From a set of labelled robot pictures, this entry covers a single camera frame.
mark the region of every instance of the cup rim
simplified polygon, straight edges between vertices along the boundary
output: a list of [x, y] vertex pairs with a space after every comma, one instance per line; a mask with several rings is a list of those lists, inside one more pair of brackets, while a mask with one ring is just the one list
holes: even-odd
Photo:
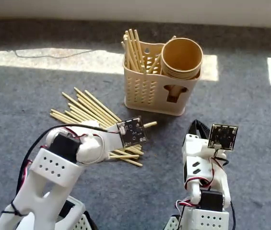
[[[188, 41], [191, 41], [193, 42], [195, 45], [197, 45], [197, 47], [199, 48], [200, 50], [200, 53], [201, 53], [201, 59], [200, 59], [200, 62], [198, 63], [197, 66], [195, 66], [194, 68], [192, 69], [188, 69], [188, 70], [177, 70], [177, 69], [174, 69], [172, 68], [165, 60], [164, 60], [164, 49], [165, 49], [165, 46], [168, 45], [170, 42], [173, 42], [175, 40], [188, 40]], [[197, 69], [198, 67], [201, 66], [202, 64], [202, 60], [203, 60], [203, 51], [202, 51], [202, 48], [200, 45], [198, 45], [197, 42], [193, 41], [192, 39], [189, 39], [189, 38], [185, 38], [185, 37], [178, 37], [178, 38], [174, 38], [174, 39], [171, 39], [169, 40], [167, 43], [165, 43], [165, 45], [162, 47], [162, 50], [161, 50], [161, 65], [162, 65], [162, 62], [164, 64], [164, 66], [162, 67], [164, 69], [164, 67], [166, 67], [167, 69], [173, 71], [173, 72], [176, 72], [176, 73], [180, 73], [180, 74], [183, 74], [183, 73], [189, 73], [189, 72], [192, 72], [194, 71], [195, 69]]]

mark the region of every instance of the utensil holder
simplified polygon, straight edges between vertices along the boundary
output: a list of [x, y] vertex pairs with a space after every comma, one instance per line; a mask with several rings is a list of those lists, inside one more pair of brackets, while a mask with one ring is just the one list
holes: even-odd
[[[146, 69], [161, 54], [164, 44], [140, 42]], [[200, 72], [191, 80], [179, 80], [160, 74], [160, 62], [154, 67], [152, 74], [135, 72], [126, 67], [125, 73], [125, 105], [130, 109], [180, 116], [185, 111], [186, 103], [200, 78]], [[169, 95], [173, 86], [182, 86], [183, 91], [177, 98]]]

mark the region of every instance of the white wall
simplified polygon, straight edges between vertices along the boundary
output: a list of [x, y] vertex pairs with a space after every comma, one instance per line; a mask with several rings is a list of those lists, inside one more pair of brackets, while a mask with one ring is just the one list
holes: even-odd
[[271, 0], [0, 0], [0, 17], [271, 27]]

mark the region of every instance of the black wire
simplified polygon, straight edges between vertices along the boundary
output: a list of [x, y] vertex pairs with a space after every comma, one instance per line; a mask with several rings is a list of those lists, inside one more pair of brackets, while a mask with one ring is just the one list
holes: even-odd
[[92, 52], [94, 50], [86, 50], [80, 53], [75, 53], [75, 54], [71, 54], [71, 55], [67, 55], [67, 56], [62, 56], [62, 57], [55, 57], [55, 56], [51, 56], [51, 55], [42, 55], [42, 56], [21, 56], [17, 53], [17, 50], [13, 50], [14, 54], [18, 57], [18, 58], [54, 58], [54, 59], [64, 59], [64, 58], [70, 58], [76, 55], [80, 55], [80, 54], [85, 54], [85, 53], [89, 53]]
[[233, 207], [232, 201], [230, 201], [230, 205], [231, 205], [231, 209], [232, 209], [232, 218], [233, 218], [232, 230], [235, 230], [236, 229], [236, 211], [235, 211], [235, 208]]
[[225, 163], [223, 164], [223, 166], [226, 166], [227, 164], [229, 164], [229, 160], [227, 160], [225, 158], [215, 157], [215, 159], [220, 160], [220, 161], [224, 161]]
[[184, 208], [185, 208], [185, 206], [183, 206], [183, 208], [182, 208], [182, 212], [181, 212], [181, 216], [180, 216], [180, 219], [179, 219], [179, 224], [178, 224], [178, 228], [177, 228], [177, 230], [179, 230], [179, 227], [180, 227], [180, 223], [181, 223], [181, 220], [182, 220], [182, 216], [183, 216]]
[[84, 128], [89, 128], [89, 129], [93, 129], [93, 130], [97, 130], [97, 131], [101, 131], [101, 132], [107, 132], [107, 133], [112, 133], [111, 131], [108, 131], [106, 129], [102, 129], [99, 127], [93, 127], [93, 126], [87, 126], [87, 125], [83, 125], [83, 124], [63, 124], [63, 125], [57, 125], [57, 126], [53, 126], [49, 129], [47, 129], [45, 132], [43, 132], [39, 138], [37, 138], [37, 140], [33, 143], [33, 145], [29, 148], [28, 152], [26, 153], [24, 160], [22, 161], [21, 167], [20, 167], [20, 171], [19, 171], [19, 176], [18, 176], [18, 182], [17, 182], [17, 189], [16, 189], [16, 195], [18, 194], [20, 188], [21, 188], [21, 181], [22, 181], [22, 175], [24, 172], [24, 169], [26, 167], [27, 164], [27, 160], [29, 159], [29, 156], [31, 154], [31, 152], [33, 151], [33, 149], [35, 148], [35, 146], [40, 142], [40, 140], [51, 130], [55, 129], [55, 128], [60, 128], [60, 127], [84, 127]]

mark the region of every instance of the stack of paper cups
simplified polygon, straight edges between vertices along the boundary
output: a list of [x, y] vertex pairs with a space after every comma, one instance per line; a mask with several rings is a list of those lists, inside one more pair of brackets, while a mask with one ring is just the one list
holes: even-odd
[[[162, 72], [179, 80], [196, 79], [200, 75], [202, 59], [202, 49], [196, 42], [188, 38], [175, 38], [162, 48]], [[169, 95], [178, 97], [183, 90], [184, 87], [173, 85]]]

